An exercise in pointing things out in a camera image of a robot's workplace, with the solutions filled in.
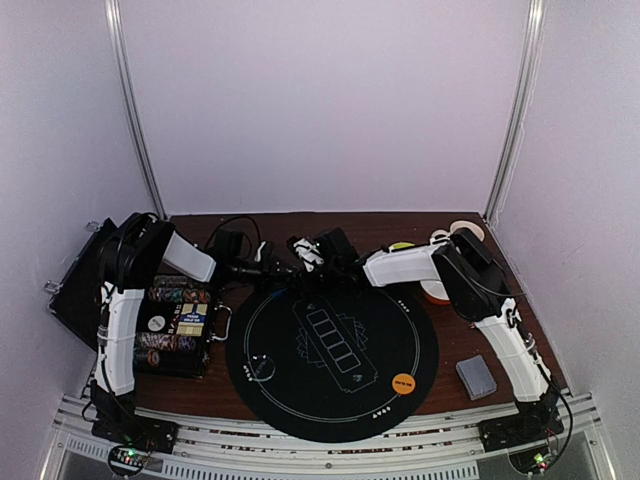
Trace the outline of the clear acrylic dealer puck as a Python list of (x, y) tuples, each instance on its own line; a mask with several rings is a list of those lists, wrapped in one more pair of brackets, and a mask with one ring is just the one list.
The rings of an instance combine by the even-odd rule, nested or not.
[(267, 354), (252, 355), (248, 362), (248, 371), (250, 381), (264, 383), (275, 376), (276, 365)]

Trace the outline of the orange big blind button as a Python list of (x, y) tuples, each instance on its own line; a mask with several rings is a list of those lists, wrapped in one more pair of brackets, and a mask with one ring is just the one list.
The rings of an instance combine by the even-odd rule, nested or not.
[(398, 395), (409, 395), (416, 389), (416, 381), (408, 373), (399, 373), (393, 377), (391, 386)]

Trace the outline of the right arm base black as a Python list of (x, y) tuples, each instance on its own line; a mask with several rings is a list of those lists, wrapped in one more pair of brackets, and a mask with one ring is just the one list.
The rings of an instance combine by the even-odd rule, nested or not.
[(545, 440), (565, 430), (556, 406), (544, 402), (517, 402), (517, 413), (478, 424), (485, 452), (494, 452)]

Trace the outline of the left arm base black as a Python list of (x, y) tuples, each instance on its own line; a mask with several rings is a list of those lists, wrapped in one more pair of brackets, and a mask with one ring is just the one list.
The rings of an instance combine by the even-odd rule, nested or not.
[(178, 425), (136, 414), (132, 393), (115, 396), (96, 387), (91, 391), (90, 400), (96, 408), (91, 427), (93, 436), (141, 451), (173, 452)]

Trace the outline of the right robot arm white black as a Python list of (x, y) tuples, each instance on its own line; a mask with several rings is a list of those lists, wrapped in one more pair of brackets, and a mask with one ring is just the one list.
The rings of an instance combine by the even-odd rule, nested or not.
[(456, 314), (480, 330), (507, 373), (519, 411), (513, 433), (530, 442), (550, 426), (560, 389), (521, 319), (504, 270), (470, 229), (458, 228), (429, 244), (383, 247), (360, 256), (336, 228), (299, 241), (294, 252), (308, 271), (357, 285), (440, 282)]

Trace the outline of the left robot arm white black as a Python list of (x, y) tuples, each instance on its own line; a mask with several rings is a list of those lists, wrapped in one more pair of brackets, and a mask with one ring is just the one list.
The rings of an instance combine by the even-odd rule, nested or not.
[(101, 320), (97, 333), (96, 381), (105, 393), (121, 397), (134, 391), (137, 317), (146, 290), (166, 264), (204, 284), (284, 282), (293, 273), (284, 261), (259, 250), (257, 261), (217, 261), (153, 213), (131, 214), (102, 244), (99, 254)]

